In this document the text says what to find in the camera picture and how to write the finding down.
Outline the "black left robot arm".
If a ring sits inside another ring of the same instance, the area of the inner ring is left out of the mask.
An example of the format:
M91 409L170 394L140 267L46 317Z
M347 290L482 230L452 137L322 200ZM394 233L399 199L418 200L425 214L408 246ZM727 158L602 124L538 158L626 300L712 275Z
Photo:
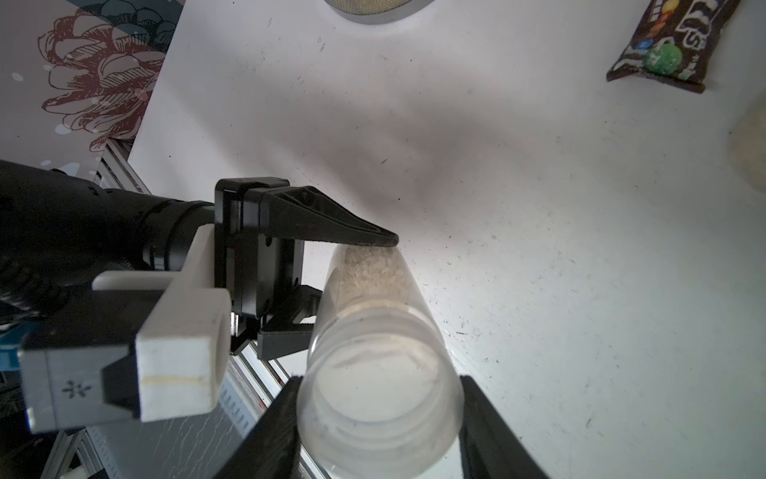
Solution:
M41 321L96 275L179 271L193 237L215 229L213 283L231 294L241 330L231 352L307 349L321 291L301 281L309 241L395 247L399 239L313 187L285 179L222 179L212 202L98 185L60 171L1 165L1 322Z

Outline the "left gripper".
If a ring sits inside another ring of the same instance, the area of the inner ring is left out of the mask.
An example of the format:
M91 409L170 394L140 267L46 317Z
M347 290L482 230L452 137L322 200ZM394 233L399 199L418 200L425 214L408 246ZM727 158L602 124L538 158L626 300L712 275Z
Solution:
M240 317L268 317L257 357L309 348L322 291L300 285L302 243L396 247L399 237L355 216L315 187L273 177L223 179L215 186L215 286Z

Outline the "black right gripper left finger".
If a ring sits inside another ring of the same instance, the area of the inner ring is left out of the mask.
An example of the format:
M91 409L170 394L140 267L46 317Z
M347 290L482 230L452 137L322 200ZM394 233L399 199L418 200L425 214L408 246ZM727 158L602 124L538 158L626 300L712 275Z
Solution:
M297 397L301 381L301 376L287 381L215 479L299 477L301 442L297 428Z

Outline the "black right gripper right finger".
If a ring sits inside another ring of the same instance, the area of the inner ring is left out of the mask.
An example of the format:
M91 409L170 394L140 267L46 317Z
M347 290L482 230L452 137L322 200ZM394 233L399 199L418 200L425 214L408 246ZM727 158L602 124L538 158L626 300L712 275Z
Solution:
M461 376L463 426L459 433L463 475L470 479L547 479L479 385Z

